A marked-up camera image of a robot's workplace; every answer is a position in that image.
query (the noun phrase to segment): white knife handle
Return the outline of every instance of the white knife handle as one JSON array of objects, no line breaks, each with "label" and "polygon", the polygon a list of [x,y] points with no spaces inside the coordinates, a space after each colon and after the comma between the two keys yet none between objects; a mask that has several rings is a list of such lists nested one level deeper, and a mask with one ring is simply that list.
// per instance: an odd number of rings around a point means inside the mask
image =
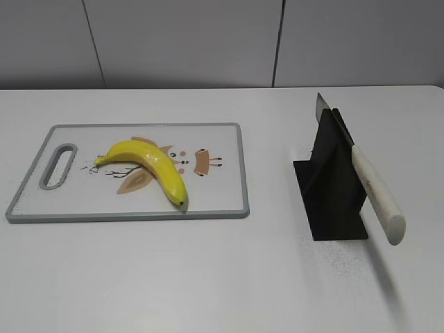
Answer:
[{"label": "white knife handle", "polygon": [[405,218],[386,183],[362,153],[352,146],[352,163],[391,245],[398,245],[405,233]]}]

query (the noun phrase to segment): knife stand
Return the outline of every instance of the knife stand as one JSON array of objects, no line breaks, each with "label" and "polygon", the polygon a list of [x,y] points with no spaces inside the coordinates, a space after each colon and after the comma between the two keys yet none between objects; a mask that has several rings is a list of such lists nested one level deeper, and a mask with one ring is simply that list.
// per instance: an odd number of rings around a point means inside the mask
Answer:
[{"label": "knife stand", "polygon": [[339,121],[345,127],[337,109],[324,109],[310,160],[293,162],[315,241],[368,238],[359,215],[366,192]]}]

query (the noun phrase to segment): yellow banana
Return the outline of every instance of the yellow banana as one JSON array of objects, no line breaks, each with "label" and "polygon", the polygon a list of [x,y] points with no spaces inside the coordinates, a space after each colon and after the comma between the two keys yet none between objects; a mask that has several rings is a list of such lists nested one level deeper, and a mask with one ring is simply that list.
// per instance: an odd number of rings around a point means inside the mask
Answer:
[{"label": "yellow banana", "polygon": [[105,156],[94,161],[96,166],[111,162],[136,162],[146,167],[161,184],[166,196],[177,206],[187,202],[188,194],[180,174],[169,157],[147,142],[130,140],[115,144]]}]

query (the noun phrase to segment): cutting board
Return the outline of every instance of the cutting board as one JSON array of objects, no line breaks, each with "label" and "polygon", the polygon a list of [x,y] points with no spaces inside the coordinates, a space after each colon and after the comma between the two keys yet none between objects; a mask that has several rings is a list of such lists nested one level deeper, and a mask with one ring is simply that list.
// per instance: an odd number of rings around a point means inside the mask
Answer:
[{"label": "cutting board", "polygon": [[[186,212],[134,163],[94,167],[129,139],[148,141],[173,161],[189,194]],[[50,129],[13,198],[11,223],[241,218],[249,213],[237,123],[57,125]]]}]

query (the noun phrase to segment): kitchen knife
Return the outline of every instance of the kitchen knife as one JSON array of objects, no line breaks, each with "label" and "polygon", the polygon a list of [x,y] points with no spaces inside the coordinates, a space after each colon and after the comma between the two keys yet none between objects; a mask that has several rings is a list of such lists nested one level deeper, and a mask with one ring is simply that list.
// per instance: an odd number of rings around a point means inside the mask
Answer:
[{"label": "kitchen knife", "polygon": [[406,223],[404,215],[375,167],[353,142],[343,120],[333,111],[331,111],[321,94],[318,93],[318,98],[316,99],[316,120],[319,123],[323,112],[332,113],[341,132],[350,145],[353,167],[370,199],[388,242],[391,245],[398,245],[402,241],[405,233]]}]

